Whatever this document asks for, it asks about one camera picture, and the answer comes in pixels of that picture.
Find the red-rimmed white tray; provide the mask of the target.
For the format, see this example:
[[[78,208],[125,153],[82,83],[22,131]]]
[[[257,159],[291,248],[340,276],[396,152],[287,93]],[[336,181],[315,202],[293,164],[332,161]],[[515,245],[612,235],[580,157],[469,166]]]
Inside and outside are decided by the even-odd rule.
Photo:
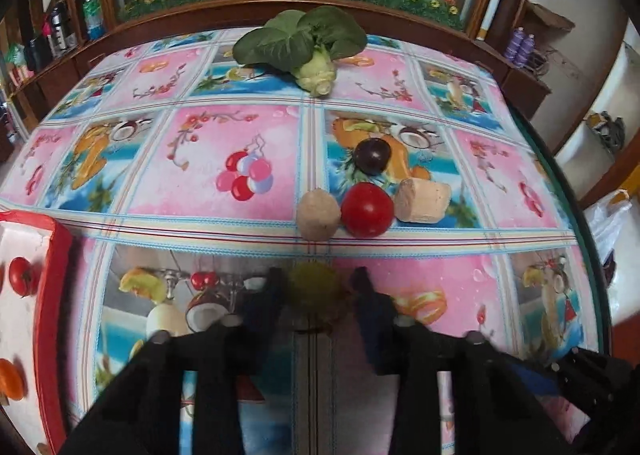
[[[1,357],[16,365],[26,395],[4,412],[35,454],[55,454],[66,439],[58,376],[58,324],[72,234],[49,216],[1,214]],[[17,295],[9,282],[16,257],[36,270],[36,290]]]

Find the round beige sponge ball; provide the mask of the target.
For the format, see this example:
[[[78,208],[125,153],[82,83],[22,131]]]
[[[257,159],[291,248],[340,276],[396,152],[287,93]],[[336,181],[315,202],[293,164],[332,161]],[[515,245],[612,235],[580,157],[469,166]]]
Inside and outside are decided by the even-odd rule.
[[[307,241],[327,241],[341,223],[341,208],[325,190],[307,192],[296,208],[296,226]]]

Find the green bok choy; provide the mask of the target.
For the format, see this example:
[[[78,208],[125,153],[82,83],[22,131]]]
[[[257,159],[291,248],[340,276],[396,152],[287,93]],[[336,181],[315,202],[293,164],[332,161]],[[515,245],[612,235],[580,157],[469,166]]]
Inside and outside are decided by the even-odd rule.
[[[335,62],[367,47],[366,32],[345,11],[320,6],[285,10],[241,37],[232,56],[242,65],[265,65],[295,79],[311,97],[325,98],[337,77]]]

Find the dark purple plum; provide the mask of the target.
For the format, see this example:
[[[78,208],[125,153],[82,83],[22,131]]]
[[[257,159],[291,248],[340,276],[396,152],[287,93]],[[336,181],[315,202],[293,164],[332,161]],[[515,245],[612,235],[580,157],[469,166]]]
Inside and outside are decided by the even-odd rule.
[[[356,167],[369,176],[381,175],[392,157],[390,145],[381,138],[360,141],[352,158]]]

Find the green plastic bottle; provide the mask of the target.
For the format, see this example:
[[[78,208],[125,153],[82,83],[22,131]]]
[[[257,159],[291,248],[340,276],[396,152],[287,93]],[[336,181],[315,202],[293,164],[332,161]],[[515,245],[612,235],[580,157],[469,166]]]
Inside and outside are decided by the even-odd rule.
[[[101,0],[84,0],[82,2],[87,34],[90,40],[97,40],[105,33]]]

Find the purple bottle left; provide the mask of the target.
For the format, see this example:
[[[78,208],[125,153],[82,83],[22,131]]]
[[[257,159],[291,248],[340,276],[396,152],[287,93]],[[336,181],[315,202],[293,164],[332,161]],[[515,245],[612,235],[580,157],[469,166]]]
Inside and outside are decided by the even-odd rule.
[[[518,55],[518,50],[521,48],[521,44],[525,39],[525,32],[523,27],[516,28],[510,39],[508,44],[506,45],[506,50],[504,50],[504,57],[509,62],[514,62],[515,57]]]

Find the purple bottle right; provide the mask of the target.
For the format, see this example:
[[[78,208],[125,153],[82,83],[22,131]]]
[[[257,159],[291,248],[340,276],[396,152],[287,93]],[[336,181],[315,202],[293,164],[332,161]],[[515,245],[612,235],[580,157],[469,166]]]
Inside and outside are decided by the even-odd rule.
[[[525,36],[521,42],[521,45],[518,47],[518,52],[516,52],[514,58],[514,65],[517,68],[523,68],[532,54],[535,48],[535,35],[528,34]]]

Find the red tomato on table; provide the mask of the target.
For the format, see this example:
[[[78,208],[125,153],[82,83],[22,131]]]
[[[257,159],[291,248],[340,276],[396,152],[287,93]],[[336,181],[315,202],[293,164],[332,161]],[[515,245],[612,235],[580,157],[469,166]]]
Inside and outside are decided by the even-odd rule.
[[[346,192],[341,218],[347,232],[356,238],[382,235],[394,220],[394,202],[379,186],[360,182]]]

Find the beige wedge sponge block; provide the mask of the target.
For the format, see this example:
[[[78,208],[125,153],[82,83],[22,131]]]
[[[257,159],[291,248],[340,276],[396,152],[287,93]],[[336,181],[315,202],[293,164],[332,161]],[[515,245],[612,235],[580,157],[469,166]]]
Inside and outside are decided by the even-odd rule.
[[[444,219],[450,201],[449,184],[408,178],[397,186],[394,195],[395,217],[402,222],[437,223]]]

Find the colourful fruit-print tablecloth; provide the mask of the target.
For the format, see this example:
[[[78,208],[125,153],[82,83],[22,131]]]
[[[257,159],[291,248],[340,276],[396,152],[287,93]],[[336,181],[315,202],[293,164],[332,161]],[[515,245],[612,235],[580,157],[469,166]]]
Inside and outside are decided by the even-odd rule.
[[[1,292],[2,416],[32,454],[78,423],[160,329],[204,331],[270,267],[294,305],[239,389],[250,454],[384,454],[396,381],[366,362],[346,286],[437,333],[478,331],[549,364],[601,350],[602,315],[564,196],[476,66],[372,36],[296,80],[236,63],[238,30],[116,51],[1,175],[1,206],[75,235],[51,299]]]

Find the purple bottle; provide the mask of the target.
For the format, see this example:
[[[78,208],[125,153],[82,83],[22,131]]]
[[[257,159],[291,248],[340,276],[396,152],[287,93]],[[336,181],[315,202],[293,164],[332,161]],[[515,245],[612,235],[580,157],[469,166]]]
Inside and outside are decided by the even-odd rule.
[[[523,27],[516,28],[510,39],[508,44],[506,45],[506,50],[504,50],[504,57],[509,62],[514,62],[515,57],[518,55],[518,50],[521,48],[521,44],[525,39],[525,32]]]
[[[518,47],[518,52],[516,52],[514,58],[514,65],[517,68],[523,68],[532,54],[535,48],[535,35],[528,34],[525,36],[521,42],[521,45]]]

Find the small orange in tray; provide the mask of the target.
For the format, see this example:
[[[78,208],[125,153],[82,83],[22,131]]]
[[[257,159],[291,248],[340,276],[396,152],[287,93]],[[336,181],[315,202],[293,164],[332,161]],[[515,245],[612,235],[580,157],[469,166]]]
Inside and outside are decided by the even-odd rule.
[[[0,360],[0,391],[13,401],[21,401],[25,397],[25,384],[21,373],[12,362],[6,359]]]

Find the red tomato in tray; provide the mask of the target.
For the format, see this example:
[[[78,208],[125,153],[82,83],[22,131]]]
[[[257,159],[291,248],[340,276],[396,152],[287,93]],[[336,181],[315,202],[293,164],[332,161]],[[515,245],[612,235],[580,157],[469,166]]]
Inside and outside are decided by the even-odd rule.
[[[9,265],[9,282],[18,296],[32,296],[37,291],[37,268],[24,257],[15,257]]]

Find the green grape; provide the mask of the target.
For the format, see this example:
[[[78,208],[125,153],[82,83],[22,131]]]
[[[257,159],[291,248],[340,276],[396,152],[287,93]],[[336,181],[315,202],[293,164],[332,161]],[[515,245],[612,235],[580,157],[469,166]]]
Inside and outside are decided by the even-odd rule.
[[[311,331],[332,331],[348,313],[350,297],[340,272],[325,262],[299,262],[288,271],[288,300],[311,317]]]

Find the white plastic bag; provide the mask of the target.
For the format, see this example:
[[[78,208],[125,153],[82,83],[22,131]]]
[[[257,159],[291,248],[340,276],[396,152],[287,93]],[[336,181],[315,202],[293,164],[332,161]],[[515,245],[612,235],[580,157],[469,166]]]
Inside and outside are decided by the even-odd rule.
[[[618,189],[605,195],[585,210],[584,215],[594,244],[596,244],[601,264],[605,264],[605,261],[613,253],[615,243],[622,232],[631,207],[628,192],[624,189]]]

